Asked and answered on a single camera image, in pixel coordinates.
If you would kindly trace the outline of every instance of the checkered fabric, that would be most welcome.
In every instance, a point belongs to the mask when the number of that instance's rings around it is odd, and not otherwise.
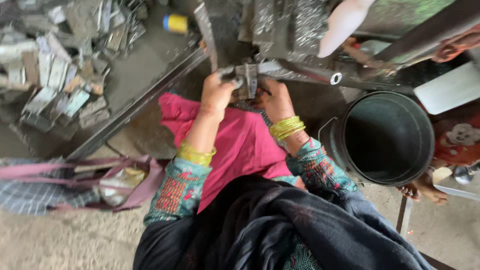
[[[35,159],[0,159],[0,166],[29,163],[62,163],[63,159],[42,161]],[[70,169],[59,169],[39,176],[64,179],[72,175]],[[69,204],[74,208],[98,202],[100,197],[92,189],[78,190],[60,184],[20,183],[14,179],[0,179],[0,207],[14,214],[41,216],[58,204]]]

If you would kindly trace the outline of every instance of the woman's hand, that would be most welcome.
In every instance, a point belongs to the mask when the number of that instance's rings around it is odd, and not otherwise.
[[[237,87],[234,81],[223,82],[222,76],[231,73],[231,68],[219,69],[208,76],[204,81],[200,114],[207,117],[216,117],[220,121],[225,116],[225,108],[230,101],[232,91]]]
[[[265,79],[262,81],[262,87],[268,92],[261,95],[262,103],[268,118],[270,118],[273,124],[295,116],[292,100],[290,99],[290,94],[285,84],[271,79]],[[300,150],[309,139],[310,136],[303,130],[297,131],[285,138],[290,154],[296,156],[298,150]]]
[[[288,94],[287,86],[272,79],[262,81],[262,87],[268,93],[263,93],[260,98],[265,107],[268,118],[276,124],[282,119],[295,116],[292,100]]]

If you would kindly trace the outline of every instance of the cartoon print shirt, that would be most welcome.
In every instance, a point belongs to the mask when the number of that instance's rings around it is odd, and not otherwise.
[[[466,123],[438,123],[443,132],[435,141],[434,157],[451,165],[471,166],[480,161],[480,112]]]

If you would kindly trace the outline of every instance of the teal embroidered sleeve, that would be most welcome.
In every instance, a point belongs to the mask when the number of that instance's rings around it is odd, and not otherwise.
[[[345,172],[331,160],[319,141],[310,140],[298,151],[297,157],[287,158],[288,169],[299,175],[305,185],[324,184],[339,191],[355,191],[355,185]]]
[[[200,204],[202,187],[212,170],[200,164],[175,158],[165,168],[165,179],[155,193],[145,226],[156,221],[179,220],[191,216]]]

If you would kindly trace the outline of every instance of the pink cloth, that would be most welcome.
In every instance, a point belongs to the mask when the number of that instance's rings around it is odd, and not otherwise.
[[[175,136],[175,146],[187,137],[195,120],[200,103],[166,93],[158,103],[162,111],[161,125]],[[285,158],[287,153],[270,136],[268,128],[258,113],[227,108],[215,139],[216,154],[210,166],[198,211],[202,211],[233,179],[258,174],[272,179],[291,175]]]

